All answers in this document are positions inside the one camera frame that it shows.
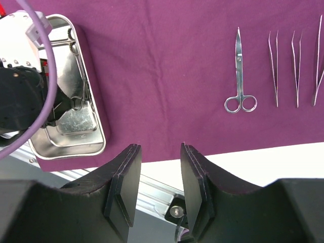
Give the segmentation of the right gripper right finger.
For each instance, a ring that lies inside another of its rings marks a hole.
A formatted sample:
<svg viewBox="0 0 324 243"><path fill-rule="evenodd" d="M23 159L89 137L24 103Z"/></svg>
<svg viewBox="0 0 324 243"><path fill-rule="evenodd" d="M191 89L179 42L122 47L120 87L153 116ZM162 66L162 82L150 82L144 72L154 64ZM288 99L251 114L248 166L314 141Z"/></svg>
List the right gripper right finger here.
<svg viewBox="0 0 324 243"><path fill-rule="evenodd" d="M260 189L209 161L192 145L181 144L181 175L188 229L198 242L216 217L215 190L244 194Z"/></svg>

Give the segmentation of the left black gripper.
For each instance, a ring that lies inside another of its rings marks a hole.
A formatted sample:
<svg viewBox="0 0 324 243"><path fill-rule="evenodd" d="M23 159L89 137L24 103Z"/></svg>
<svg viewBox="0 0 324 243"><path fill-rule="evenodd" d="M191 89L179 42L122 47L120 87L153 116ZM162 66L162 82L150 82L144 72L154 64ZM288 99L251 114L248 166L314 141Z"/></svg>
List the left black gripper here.
<svg viewBox="0 0 324 243"><path fill-rule="evenodd" d="M25 131L34 123L45 104L48 77L24 66L1 68L1 134Z"/></svg>

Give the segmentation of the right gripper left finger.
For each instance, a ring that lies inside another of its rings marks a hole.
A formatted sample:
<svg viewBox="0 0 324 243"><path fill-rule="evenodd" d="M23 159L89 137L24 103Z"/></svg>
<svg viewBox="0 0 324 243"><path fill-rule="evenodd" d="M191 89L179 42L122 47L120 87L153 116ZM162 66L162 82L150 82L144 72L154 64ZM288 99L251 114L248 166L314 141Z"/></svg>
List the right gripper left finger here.
<svg viewBox="0 0 324 243"><path fill-rule="evenodd" d="M131 144L119 155L61 187L91 242L126 242L134 225L142 151Z"/></svg>

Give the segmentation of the steel instrument tray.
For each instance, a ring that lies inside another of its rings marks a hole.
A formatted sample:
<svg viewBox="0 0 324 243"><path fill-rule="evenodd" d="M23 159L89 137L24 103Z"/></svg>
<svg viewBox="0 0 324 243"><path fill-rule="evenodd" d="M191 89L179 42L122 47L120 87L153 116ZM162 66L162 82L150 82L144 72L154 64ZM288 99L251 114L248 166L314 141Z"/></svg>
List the steel instrument tray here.
<svg viewBox="0 0 324 243"><path fill-rule="evenodd" d="M47 19L52 26L49 39L57 67L57 96L62 101L55 106L56 121L32 136L30 148L44 160L98 155L106 146L106 137L85 33L63 15Z"/></svg>

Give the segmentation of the purple surgical cloth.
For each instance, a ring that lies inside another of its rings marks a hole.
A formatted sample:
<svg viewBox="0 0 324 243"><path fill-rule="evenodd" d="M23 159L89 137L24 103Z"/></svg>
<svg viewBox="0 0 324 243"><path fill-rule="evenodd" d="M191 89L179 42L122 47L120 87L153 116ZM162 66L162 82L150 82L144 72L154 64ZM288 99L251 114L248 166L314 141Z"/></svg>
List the purple surgical cloth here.
<svg viewBox="0 0 324 243"><path fill-rule="evenodd" d="M314 52L323 1L36 1L87 37L108 122L105 151L39 160L45 171L100 166L131 143L145 162L176 159L181 143L219 154L323 141L323 91L311 106ZM235 38L240 28L244 94L256 109L228 113L236 96ZM278 108L268 36L278 31ZM291 40L301 42L296 107Z"/></svg>

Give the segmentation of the steel forceps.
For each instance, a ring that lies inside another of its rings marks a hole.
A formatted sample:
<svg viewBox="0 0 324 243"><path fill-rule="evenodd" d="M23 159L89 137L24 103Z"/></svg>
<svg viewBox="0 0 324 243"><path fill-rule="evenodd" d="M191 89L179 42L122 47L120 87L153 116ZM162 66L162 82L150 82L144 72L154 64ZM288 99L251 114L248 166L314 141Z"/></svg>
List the steel forceps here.
<svg viewBox="0 0 324 243"><path fill-rule="evenodd" d="M295 93L296 93L296 107L299 107L299 87L300 87L300 73L301 73L301 42L302 34L300 35L298 42L295 41L296 32L293 32L291 47L293 57L293 75L295 82Z"/></svg>
<svg viewBox="0 0 324 243"><path fill-rule="evenodd" d="M321 38L321 28L322 28L322 19L323 14L319 17L319 24L318 24L318 32L317 32L317 39L316 39L316 49L315 49L315 89L312 99L312 106L315 106L317 103L319 87L323 80L323 70L321 70L320 66L320 38Z"/></svg>
<svg viewBox="0 0 324 243"><path fill-rule="evenodd" d="M268 36L268 49L270 58L271 77L274 85L275 106L278 108L278 31L275 33L275 39L271 38L272 32Z"/></svg>

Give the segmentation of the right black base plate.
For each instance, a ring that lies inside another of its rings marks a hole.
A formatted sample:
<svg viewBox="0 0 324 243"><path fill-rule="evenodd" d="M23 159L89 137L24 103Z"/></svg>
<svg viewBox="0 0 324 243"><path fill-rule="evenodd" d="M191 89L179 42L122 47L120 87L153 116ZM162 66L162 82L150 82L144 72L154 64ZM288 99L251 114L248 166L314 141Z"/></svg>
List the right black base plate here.
<svg viewBox="0 0 324 243"><path fill-rule="evenodd" d="M185 197L176 194L167 208L164 219L168 222L178 224L186 214Z"/></svg>

